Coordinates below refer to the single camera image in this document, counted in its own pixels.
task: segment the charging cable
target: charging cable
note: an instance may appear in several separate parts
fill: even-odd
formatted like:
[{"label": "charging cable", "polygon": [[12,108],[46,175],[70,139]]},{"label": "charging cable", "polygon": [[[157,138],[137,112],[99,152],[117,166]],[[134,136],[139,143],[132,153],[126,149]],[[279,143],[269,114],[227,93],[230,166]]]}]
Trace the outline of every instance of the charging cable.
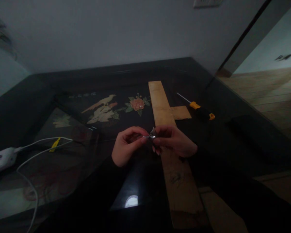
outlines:
[{"label": "charging cable", "polygon": [[16,169],[16,172],[17,172],[18,174],[20,174],[20,175],[24,178],[24,180],[26,180],[26,181],[29,183],[29,185],[30,185],[31,188],[33,189],[33,192],[35,193],[35,196],[36,196],[36,205],[35,205],[35,210],[34,210],[34,212],[33,212],[32,220],[31,220],[31,223],[30,223],[29,229],[27,230],[27,233],[30,232],[30,230],[31,230],[31,228],[32,228],[32,226],[33,226],[33,223],[34,223],[34,221],[35,221],[35,218],[36,218],[36,214],[37,214],[37,210],[38,210],[38,205],[39,205],[39,196],[38,196],[38,192],[37,192],[36,188],[34,187],[34,185],[32,184],[32,182],[31,182],[31,181],[30,181],[30,180],[29,180],[29,179],[28,179],[24,174],[22,174],[19,170],[20,170],[20,169],[21,169],[21,168],[22,168],[26,163],[28,163],[30,160],[34,159],[34,158],[37,157],[38,155],[40,155],[40,154],[42,154],[42,153],[44,153],[44,152],[47,152],[47,151],[49,151],[50,149],[56,149],[56,148],[58,148],[58,147],[62,147],[62,146],[64,146],[64,145],[68,144],[68,143],[71,143],[71,142],[73,142],[73,139],[64,138],[64,137],[46,138],[46,139],[41,139],[41,140],[39,140],[39,141],[36,141],[36,142],[34,142],[34,143],[31,143],[30,145],[27,145],[27,146],[24,146],[24,147],[18,147],[18,148],[16,148],[16,149],[14,150],[14,153],[18,153],[19,151],[23,150],[24,148],[26,148],[26,147],[30,147],[30,146],[32,146],[32,145],[38,143],[38,142],[41,142],[41,141],[44,141],[44,140],[50,140],[50,139],[58,139],[58,138],[66,139],[66,140],[68,140],[68,142],[66,142],[66,143],[64,143],[64,144],[61,144],[61,145],[59,145],[59,146],[52,147],[52,148],[49,148],[49,149],[47,149],[47,150],[44,150],[44,151],[39,152],[38,154],[32,156],[30,159],[28,159],[28,160],[26,160],[25,162],[23,162],[23,163],[22,163],[22,164],[21,164],[21,165]]}]

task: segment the light switch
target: light switch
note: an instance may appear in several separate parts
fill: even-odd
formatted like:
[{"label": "light switch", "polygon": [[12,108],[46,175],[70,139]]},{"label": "light switch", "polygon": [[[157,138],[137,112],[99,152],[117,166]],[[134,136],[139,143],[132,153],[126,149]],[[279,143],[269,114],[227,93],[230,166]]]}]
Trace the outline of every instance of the light switch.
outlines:
[{"label": "light switch", "polygon": [[193,8],[220,6],[223,0],[194,0]]},{"label": "light switch", "polygon": [[210,0],[194,0],[193,8],[208,7]]}]

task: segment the screwdriver shaft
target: screwdriver shaft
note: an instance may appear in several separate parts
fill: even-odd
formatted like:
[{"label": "screwdriver shaft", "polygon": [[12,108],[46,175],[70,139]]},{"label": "screwdriver shaft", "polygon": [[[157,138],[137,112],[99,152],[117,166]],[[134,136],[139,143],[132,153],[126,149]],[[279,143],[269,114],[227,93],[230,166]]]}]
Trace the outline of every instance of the screwdriver shaft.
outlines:
[{"label": "screwdriver shaft", "polygon": [[183,99],[185,99],[186,101],[188,101],[189,103],[191,103],[191,101],[189,101],[188,99],[184,98],[182,95],[180,95]]}]

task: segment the orange flower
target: orange flower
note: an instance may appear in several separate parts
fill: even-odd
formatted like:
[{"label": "orange flower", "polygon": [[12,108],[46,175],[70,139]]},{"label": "orange flower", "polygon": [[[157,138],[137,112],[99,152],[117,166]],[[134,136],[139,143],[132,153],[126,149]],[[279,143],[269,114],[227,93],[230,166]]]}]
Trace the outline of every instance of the orange flower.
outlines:
[{"label": "orange flower", "polygon": [[145,103],[140,98],[131,100],[130,105],[135,111],[138,111],[139,109],[144,109],[145,107]]}]

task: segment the screwdriver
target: screwdriver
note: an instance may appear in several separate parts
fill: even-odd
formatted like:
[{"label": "screwdriver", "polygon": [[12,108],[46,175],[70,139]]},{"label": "screwdriver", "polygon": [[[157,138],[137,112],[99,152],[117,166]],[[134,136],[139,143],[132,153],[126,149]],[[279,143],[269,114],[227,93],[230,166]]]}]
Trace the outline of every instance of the screwdriver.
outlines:
[{"label": "screwdriver", "polygon": [[213,120],[215,118],[215,115],[211,112],[209,112],[207,109],[199,106],[196,102],[191,102],[188,99],[184,98],[182,95],[180,95],[183,99],[185,99],[186,101],[188,101],[190,103],[190,107],[192,107],[193,109],[195,109],[199,115],[201,115],[203,118],[207,119],[207,120]]}]

